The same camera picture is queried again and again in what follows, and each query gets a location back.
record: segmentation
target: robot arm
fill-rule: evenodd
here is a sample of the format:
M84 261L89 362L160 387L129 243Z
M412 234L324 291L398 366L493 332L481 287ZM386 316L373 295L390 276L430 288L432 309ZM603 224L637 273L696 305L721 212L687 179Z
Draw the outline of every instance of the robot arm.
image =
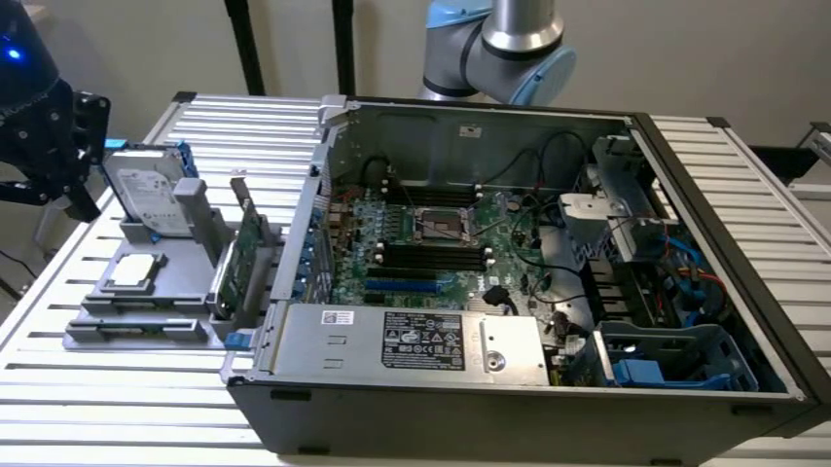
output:
M555 0L433 0L420 98L547 105L573 71Z
M0 0L0 162L26 178L0 182L0 200L58 200L73 219L98 216L84 182L104 157L109 108L106 98L73 92L24 6Z

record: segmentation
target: green circuit board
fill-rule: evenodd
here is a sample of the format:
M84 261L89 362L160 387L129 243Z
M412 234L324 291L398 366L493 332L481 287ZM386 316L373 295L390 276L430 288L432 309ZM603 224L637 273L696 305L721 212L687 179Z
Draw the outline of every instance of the green circuit board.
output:
M248 283L257 261L257 246L261 240L261 222L253 202L242 203L242 220L230 245L229 260L220 283L220 306L230 316L242 307Z
M517 296L521 276L526 274L529 282L533 283L541 273L513 254L513 249L517 248L524 258L541 262L539 249L526 248L526 244L522 245L525 248L512 246L512 228L520 214L508 211L505 198L504 193L485 193L481 201L472 207L445 208L386 204L369 192L348 203L338 203L336 209L341 214L340 227L348 225L350 241L346 247L345 235L341 232L333 242L337 267L332 284L332 302L340 305L442 309L472 309L472 306L477 306L477 309L498 312L496 308L482 304L481 294L492 286L501 285L509 290L512 296ZM465 227L469 233L466 241L444 236L434 231L429 232L429 229L424 227L417 229L417 210L421 210L422 219L425 219L425 213L437 219L462 218L461 211L464 211ZM528 233L532 221L529 219L521 221L516 230ZM376 242L381 239L390 245L444 245L474 249L488 247L492 249L494 264L484 271L437 270L438 293L382 292L382 304L365 304L365 293L376 292L366 290L365 282L366 270L378 267L373 254ZM524 303L518 297L514 301Z

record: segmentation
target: connector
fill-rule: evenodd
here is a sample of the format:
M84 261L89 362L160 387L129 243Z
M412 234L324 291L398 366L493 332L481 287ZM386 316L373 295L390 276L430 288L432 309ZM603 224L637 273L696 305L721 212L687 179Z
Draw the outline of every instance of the connector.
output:
M510 309L512 315L518 315L516 304L513 303L513 300L510 300L510 292L508 292L508 289L505 289L501 285L490 287L484 295L481 295L481 300L489 306L506 305Z

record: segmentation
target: warning label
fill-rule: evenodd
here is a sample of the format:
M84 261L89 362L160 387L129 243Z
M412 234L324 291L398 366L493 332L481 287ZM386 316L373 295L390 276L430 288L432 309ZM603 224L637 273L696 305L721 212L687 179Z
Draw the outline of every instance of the warning label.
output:
M462 318L456 314L384 313L386 368L464 371Z

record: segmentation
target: black pole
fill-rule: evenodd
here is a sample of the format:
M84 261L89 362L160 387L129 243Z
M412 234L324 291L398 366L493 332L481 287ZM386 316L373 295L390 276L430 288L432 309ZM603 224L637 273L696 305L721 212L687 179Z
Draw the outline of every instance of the black pole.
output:
M257 57L257 43L254 41L254 31L250 27L250 16L248 15L248 0L224 0L224 8L228 11L230 26L233 27L233 39L236 40L238 61L242 63L242 75L245 76L248 93L250 95L265 95L262 70L260 69L260 58Z
M332 0L334 22L334 54L337 56L337 89L354 95L354 44L352 39L353 0Z

